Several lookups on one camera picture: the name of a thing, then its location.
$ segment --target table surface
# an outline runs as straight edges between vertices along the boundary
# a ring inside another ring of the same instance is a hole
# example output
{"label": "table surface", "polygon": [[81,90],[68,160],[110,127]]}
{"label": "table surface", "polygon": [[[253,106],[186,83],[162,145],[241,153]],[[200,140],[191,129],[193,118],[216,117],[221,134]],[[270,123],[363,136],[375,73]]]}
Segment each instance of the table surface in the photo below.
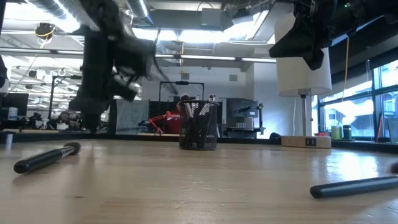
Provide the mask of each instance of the table surface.
{"label": "table surface", "polygon": [[0,223],[398,223],[398,190],[315,200],[309,188],[388,175],[398,157],[342,149],[84,140],[79,156],[27,175],[18,160],[65,141],[0,151]]}

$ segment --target person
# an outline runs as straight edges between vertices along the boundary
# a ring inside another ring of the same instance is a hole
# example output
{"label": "person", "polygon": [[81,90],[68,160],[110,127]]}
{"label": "person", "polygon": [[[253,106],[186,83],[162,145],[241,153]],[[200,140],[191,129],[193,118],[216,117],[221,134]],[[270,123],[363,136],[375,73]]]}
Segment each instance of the person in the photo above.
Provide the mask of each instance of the person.
{"label": "person", "polygon": [[167,134],[180,134],[180,112],[181,112],[181,101],[190,100],[188,94],[180,96],[180,101],[175,105],[175,109],[169,111],[166,117],[166,133]]}
{"label": "person", "polygon": [[57,130],[57,125],[61,123],[69,125],[67,129],[68,131],[79,131],[78,123],[71,120],[70,113],[68,113],[67,111],[62,111],[57,119],[51,119],[50,121],[48,121],[47,129]]}

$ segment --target window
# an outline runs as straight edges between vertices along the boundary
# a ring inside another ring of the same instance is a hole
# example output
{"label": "window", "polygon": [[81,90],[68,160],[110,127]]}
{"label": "window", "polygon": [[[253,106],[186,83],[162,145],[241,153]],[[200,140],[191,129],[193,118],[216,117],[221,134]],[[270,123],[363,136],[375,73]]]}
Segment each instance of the window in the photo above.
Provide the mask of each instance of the window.
{"label": "window", "polygon": [[385,137],[389,138],[389,130],[396,128],[395,125],[398,120],[398,91],[383,94],[382,102],[382,111],[385,121],[384,133]]}
{"label": "window", "polygon": [[398,60],[373,70],[375,89],[398,85]]}
{"label": "window", "polygon": [[373,100],[371,97],[325,105],[325,127],[351,125],[352,136],[374,137]]}
{"label": "window", "polygon": [[[356,85],[354,87],[348,88],[344,91],[344,97],[354,96],[359,93],[366,93],[372,90],[372,80],[364,82],[362,84]],[[336,93],[334,95],[328,96],[323,99],[323,102],[329,102],[332,100],[337,100],[343,97],[343,92]]]}

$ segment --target red object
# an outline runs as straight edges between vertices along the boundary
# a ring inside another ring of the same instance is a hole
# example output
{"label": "red object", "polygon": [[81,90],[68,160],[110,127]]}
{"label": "red object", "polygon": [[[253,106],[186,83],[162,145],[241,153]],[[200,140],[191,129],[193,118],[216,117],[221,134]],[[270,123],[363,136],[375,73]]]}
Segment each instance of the red object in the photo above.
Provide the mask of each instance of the red object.
{"label": "red object", "polygon": [[180,134],[180,111],[173,110],[169,112],[166,118],[167,130],[169,134]]}
{"label": "red object", "polygon": [[316,133],[315,136],[328,136],[328,133]]}
{"label": "red object", "polygon": [[165,115],[156,116],[149,118],[149,122],[156,128],[156,133],[164,133],[156,124],[155,121],[166,119],[167,134],[180,134],[180,112],[179,110],[173,110],[166,112]]}

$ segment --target black robotic arm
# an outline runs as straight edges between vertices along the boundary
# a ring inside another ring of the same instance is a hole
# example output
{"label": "black robotic arm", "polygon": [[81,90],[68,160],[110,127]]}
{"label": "black robotic arm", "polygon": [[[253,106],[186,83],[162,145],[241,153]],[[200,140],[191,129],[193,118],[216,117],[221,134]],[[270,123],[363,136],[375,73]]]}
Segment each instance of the black robotic arm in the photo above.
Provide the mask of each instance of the black robotic arm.
{"label": "black robotic arm", "polygon": [[296,0],[293,28],[269,54],[271,57],[302,57],[312,70],[321,67],[322,48],[342,35],[351,36],[364,25],[384,16],[398,21],[398,0]]}
{"label": "black robotic arm", "polygon": [[[83,10],[99,26],[99,32],[82,27],[85,35],[82,82],[69,108],[81,111],[92,133],[115,95],[134,100],[137,92],[130,83],[150,78],[151,67],[168,81],[155,60],[156,42],[137,39],[124,32],[118,5],[112,0],[80,0]],[[170,85],[169,90],[177,94]]]}

